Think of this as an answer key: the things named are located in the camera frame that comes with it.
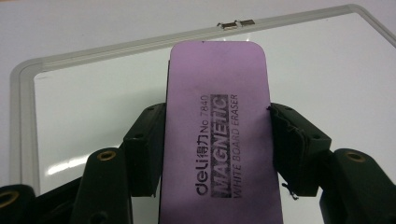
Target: purple foam surface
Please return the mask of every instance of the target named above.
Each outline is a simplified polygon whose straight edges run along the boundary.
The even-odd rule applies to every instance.
[[[283,223],[269,105],[260,46],[173,47],[160,223]]]

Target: whiteboard frame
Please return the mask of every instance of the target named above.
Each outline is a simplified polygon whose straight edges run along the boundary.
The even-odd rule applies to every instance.
[[[35,83],[36,75],[66,67],[86,63],[96,63],[123,56],[169,48],[185,40],[207,40],[212,38],[239,35],[260,30],[315,21],[330,17],[358,13],[388,42],[396,48],[396,36],[374,18],[366,9],[357,5],[330,7],[303,13],[290,14],[268,19],[255,20],[256,24],[224,31],[212,27],[174,35],[88,49],[45,58],[32,59],[17,65],[11,73],[11,121],[10,121],[10,183],[26,184],[39,192],[38,148],[35,120]]]

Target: brass screw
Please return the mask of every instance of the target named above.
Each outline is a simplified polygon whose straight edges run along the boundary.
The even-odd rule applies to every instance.
[[[14,203],[18,199],[19,196],[20,196],[20,193],[17,192],[16,190],[8,190],[6,192],[0,193],[0,199],[6,198],[4,201],[0,200],[0,208],[4,208],[4,207]]]
[[[365,162],[366,159],[359,153],[348,151],[346,152],[346,156],[352,160],[352,161],[357,161],[357,162]]]
[[[109,160],[112,160],[114,157],[116,157],[116,154],[117,153],[114,151],[104,151],[104,152],[101,152],[97,156],[97,158],[99,161],[109,161]]]

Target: white board surface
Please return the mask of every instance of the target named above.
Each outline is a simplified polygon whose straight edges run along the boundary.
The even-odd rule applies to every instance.
[[[272,102],[293,107],[332,148],[371,155],[396,181],[396,49],[359,14],[219,39],[266,54]],[[141,111],[164,102],[170,49],[44,72],[35,77],[40,191],[81,176],[86,157],[121,143]],[[322,223],[317,198],[282,189],[285,223]],[[136,223],[156,223],[158,199],[134,199]]]

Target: purple eraser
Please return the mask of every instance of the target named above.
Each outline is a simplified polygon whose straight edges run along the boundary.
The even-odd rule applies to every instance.
[[[188,41],[171,52],[161,224],[278,224],[262,48]]]

